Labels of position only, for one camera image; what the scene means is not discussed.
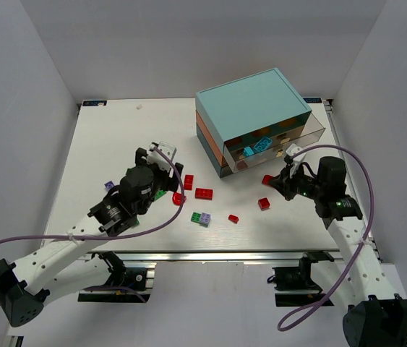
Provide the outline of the red rounded lego brick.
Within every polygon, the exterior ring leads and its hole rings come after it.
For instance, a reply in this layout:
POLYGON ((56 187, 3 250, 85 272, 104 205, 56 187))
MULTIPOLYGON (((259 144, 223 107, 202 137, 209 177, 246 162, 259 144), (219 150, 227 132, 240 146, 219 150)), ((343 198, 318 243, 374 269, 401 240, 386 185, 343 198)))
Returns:
POLYGON ((194 176, 191 174, 186 174, 184 177, 184 189, 192 191, 193 182, 194 182, 194 176))

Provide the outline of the red curved lego brick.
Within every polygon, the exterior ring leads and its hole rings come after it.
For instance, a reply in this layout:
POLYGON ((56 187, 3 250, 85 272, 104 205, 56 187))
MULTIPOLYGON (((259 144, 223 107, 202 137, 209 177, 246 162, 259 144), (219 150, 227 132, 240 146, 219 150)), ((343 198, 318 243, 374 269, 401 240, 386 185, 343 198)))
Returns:
POLYGON ((265 186, 272 186, 273 181, 275 180, 275 178, 271 175, 264 175, 263 179, 262 179, 262 184, 264 184, 265 186))

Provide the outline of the red arch lego piece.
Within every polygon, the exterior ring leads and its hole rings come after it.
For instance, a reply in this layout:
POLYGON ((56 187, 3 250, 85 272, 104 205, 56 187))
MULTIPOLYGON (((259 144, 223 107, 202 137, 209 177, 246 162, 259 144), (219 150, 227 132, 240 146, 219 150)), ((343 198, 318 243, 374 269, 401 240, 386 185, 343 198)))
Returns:
POLYGON ((176 206, 180 206, 180 205, 184 204, 186 202, 186 200, 187 200, 187 196, 183 195, 180 192, 174 192, 172 195, 172 202, 176 206))

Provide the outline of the red square lego brick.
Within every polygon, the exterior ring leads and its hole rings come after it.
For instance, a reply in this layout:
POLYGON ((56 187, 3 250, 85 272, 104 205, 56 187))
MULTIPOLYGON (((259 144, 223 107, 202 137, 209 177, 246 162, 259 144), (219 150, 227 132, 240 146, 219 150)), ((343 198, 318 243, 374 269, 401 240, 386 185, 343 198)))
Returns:
POLYGON ((261 210, 266 210, 270 208, 270 202, 268 198, 264 197, 258 200, 258 206, 261 210))

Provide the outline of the clear top drawer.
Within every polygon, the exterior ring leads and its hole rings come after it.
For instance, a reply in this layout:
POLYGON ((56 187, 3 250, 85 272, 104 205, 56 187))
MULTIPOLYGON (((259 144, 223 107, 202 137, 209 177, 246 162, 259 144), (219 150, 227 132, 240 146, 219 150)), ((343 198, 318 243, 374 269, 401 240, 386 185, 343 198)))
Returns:
POLYGON ((236 173, 282 156, 293 143, 300 147, 316 143, 324 131, 325 128, 314 114, 295 116, 226 140, 223 143, 222 154, 226 165, 233 173, 236 173), (253 156, 245 158, 244 148, 253 149, 262 137, 269 137, 273 141, 271 146, 261 153, 255 153, 253 156))

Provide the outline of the cyan square lego brick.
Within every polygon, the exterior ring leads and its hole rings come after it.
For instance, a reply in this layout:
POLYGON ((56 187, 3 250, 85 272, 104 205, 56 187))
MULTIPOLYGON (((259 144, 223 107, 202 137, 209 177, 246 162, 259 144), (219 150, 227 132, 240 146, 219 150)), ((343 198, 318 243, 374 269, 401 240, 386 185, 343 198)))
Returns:
POLYGON ((245 147, 243 150, 243 155, 245 158, 251 157, 255 154, 251 147, 245 147))

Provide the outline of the cyan long lego brick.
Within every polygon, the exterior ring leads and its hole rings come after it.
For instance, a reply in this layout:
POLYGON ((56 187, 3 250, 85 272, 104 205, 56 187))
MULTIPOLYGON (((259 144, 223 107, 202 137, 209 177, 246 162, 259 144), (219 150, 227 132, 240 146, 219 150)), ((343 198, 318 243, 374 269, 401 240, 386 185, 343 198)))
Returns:
POLYGON ((269 137, 262 137, 253 147, 256 153, 261 153, 269 148, 272 144, 272 140, 269 137))

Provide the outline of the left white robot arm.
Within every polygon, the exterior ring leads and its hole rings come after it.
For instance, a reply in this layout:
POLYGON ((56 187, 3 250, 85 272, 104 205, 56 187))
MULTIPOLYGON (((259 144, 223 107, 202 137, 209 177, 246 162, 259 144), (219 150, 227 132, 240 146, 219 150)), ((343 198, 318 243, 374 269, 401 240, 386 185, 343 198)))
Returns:
POLYGON ((12 327, 27 324, 70 293, 125 287, 129 270, 114 252, 93 254, 82 264, 78 259, 135 227, 158 191, 176 191, 175 154, 176 148, 166 142, 138 148, 134 167, 67 231, 67 239, 50 241, 14 262, 0 260, 0 307, 12 327))

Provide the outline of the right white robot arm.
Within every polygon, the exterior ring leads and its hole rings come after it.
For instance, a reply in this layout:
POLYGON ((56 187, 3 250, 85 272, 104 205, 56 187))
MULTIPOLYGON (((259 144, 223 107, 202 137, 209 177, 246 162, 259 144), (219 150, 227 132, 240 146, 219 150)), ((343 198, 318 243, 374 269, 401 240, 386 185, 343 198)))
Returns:
POLYGON ((314 201, 317 215, 338 245, 346 266, 340 270, 326 251, 307 252, 296 267, 277 267, 268 282, 278 291, 317 289, 320 300, 304 305, 304 316, 279 331, 296 327, 328 302, 344 310, 343 334, 349 346, 407 346, 407 299, 394 289, 368 242, 356 200, 346 194, 346 165, 333 156, 320 158, 316 173, 305 173, 304 154, 288 154, 286 166, 269 186, 286 200, 296 195, 314 201))

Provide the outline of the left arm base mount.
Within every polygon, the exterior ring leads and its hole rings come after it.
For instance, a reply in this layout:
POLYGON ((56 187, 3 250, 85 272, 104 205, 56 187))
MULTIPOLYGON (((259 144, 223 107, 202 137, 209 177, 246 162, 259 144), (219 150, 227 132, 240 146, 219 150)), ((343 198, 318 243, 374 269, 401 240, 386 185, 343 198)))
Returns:
POLYGON ((91 254, 90 259, 107 264, 109 276, 100 291, 80 291, 78 302, 145 304, 153 288, 155 268, 152 265, 125 263, 114 252, 91 254))

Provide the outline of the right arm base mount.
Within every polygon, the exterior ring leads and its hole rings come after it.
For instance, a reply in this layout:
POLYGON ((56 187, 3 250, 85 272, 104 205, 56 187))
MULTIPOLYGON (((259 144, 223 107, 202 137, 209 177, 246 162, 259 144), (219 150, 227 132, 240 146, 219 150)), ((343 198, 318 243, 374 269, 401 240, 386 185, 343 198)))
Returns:
POLYGON ((306 252, 298 265, 274 267, 267 278, 275 289, 277 307, 302 307, 314 304, 325 296, 323 289, 311 278, 311 266, 318 262, 334 262, 334 258, 324 251, 306 252))

